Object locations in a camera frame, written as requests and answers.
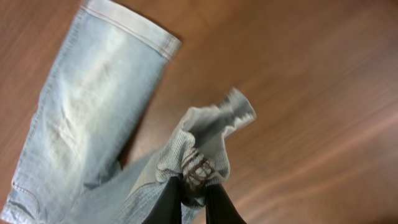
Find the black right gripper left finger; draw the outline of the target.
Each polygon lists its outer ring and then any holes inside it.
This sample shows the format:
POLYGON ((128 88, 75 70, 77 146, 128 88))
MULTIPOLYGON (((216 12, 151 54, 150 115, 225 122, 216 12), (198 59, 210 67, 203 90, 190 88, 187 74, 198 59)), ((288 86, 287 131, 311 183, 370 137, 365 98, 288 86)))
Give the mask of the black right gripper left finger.
POLYGON ((167 182, 158 201, 142 224, 181 224, 181 184, 178 177, 167 182))

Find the light blue denim shorts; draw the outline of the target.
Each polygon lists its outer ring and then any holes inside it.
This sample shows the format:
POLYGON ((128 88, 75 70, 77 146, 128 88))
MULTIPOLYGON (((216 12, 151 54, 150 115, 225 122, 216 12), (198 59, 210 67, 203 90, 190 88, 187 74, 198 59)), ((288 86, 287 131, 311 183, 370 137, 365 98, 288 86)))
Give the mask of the light blue denim shorts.
POLYGON ((224 140, 256 117, 237 89, 190 108, 170 139, 127 168, 118 156, 180 41, 112 1, 85 1, 40 93, 1 212, 9 223, 142 223, 167 182, 181 184, 182 223, 228 178, 224 140))

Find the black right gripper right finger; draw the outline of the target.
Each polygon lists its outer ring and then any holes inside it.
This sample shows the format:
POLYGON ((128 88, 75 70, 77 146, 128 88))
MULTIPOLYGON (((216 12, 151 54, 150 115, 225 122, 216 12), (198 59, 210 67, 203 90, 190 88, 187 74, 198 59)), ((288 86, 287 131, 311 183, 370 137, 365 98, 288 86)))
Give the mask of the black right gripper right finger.
POLYGON ((206 224, 246 224, 221 184, 206 188, 206 224))

